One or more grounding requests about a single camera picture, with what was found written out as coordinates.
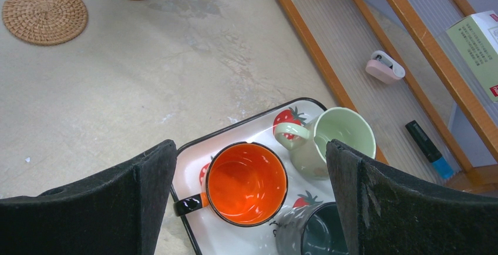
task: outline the red logo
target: red logo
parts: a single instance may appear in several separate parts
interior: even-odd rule
[[[492,86],[489,89],[491,90],[491,92],[494,94],[495,97],[498,96],[498,85]]]

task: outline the mug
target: mug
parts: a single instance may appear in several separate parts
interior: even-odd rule
[[[177,216],[209,206],[230,224],[254,227],[280,210],[288,180],[284,164],[271,149],[239,142],[218,152],[201,186],[201,193],[175,202]]]
[[[360,114],[348,108],[330,108],[304,127],[280,123],[274,134],[276,140],[290,151],[294,167],[310,179],[329,179],[325,151],[332,139],[375,158],[376,144],[372,129]],[[293,135],[292,139],[286,137],[289,134]]]
[[[335,202],[293,208],[275,233],[281,255],[349,254]]]

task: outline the black tray edge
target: black tray edge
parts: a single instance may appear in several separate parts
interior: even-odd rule
[[[192,146],[192,145],[195,145],[195,144],[197,144],[197,143],[203,142],[203,141],[205,141],[206,139],[210,139],[210,138],[211,138],[211,137],[213,137],[213,136],[217,136],[217,135],[219,135],[219,134],[221,134],[221,133],[224,133],[224,132],[226,132],[226,131],[228,131],[228,130],[234,129],[234,128],[236,128],[236,127],[238,127],[238,126],[241,126],[241,125],[243,125],[243,124],[245,124],[245,123],[247,123],[247,122],[250,122],[250,121],[252,121],[252,120],[254,120],[254,119],[257,119],[257,118],[259,118],[259,117],[261,117],[261,116],[264,116],[264,115],[266,115],[266,114],[268,114],[268,113],[270,113],[270,112],[273,112],[273,111],[275,111],[275,110],[277,110],[277,109],[280,109],[280,108],[282,108],[282,107],[284,107],[284,106],[287,106],[287,105],[289,105],[289,104],[292,104],[292,103],[295,103],[295,102],[297,102],[297,101],[301,101],[301,100],[307,100],[307,101],[313,102],[314,104],[318,105],[318,106],[319,106],[321,109],[323,109],[324,111],[325,111],[325,110],[327,110],[327,108],[326,108],[326,107],[325,107],[325,106],[324,106],[321,102],[319,102],[319,101],[317,101],[317,100],[315,100],[315,99],[313,99],[313,98],[296,98],[296,99],[291,100],[291,101],[289,101],[289,102],[286,102],[286,103],[284,103],[284,104],[282,104],[282,105],[276,106],[276,107],[274,107],[274,108],[271,108],[271,109],[269,109],[269,110],[266,110],[266,111],[264,111],[264,112],[261,112],[261,113],[259,113],[259,114],[256,114],[256,115],[254,115],[254,116],[252,116],[252,117],[249,117],[249,118],[247,118],[247,119],[245,119],[245,120],[242,120],[242,121],[240,121],[240,122],[237,122],[237,123],[235,123],[235,124],[233,124],[233,125],[230,125],[230,126],[224,127],[223,129],[217,130],[217,131],[215,131],[215,132],[212,132],[212,133],[210,133],[210,134],[207,134],[207,135],[205,135],[205,136],[203,136],[203,137],[200,137],[200,138],[198,138],[198,139],[194,139],[194,140],[192,140],[191,142],[187,142],[186,144],[184,144],[184,145],[180,146],[180,148],[178,148],[178,151],[177,151],[177,156],[178,156],[178,155],[180,155],[180,153],[181,153],[182,151],[184,151],[185,149],[187,149],[188,147],[190,147],[190,146]],[[176,195],[176,192],[174,191],[174,186],[173,186],[173,185],[171,185],[171,196],[172,196],[172,198],[173,198],[173,201],[174,201],[174,202],[176,202],[176,201],[178,201],[178,200],[179,200],[179,199],[178,199],[178,196]],[[202,255],[202,251],[201,251],[201,249],[199,248],[199,245],[197,244],[196,237],[194,236],[194,233],[192,232],[192,229],[190,228],[189,221],[187,221],[187,217],[186,217],[186,216],[181,216],[181,221],[182,221],[183,226],[185,227],[185,229],[186,229],[186,231],[187,231],[187,235],[189,236],[190,242],[192,243],[192,246],[194,247],[194,251],[196,252],[196,255]]]

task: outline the round wicker mat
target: round wicker mat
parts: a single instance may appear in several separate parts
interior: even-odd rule
[[[6,0],[2,19],[19,39],[57,45],[83,32],[88,11],[82,0]]]

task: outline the green box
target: green box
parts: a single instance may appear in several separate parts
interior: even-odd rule
[[[451,26],[446,33],[493,102],[498,102],[498,16],[476,13]]]

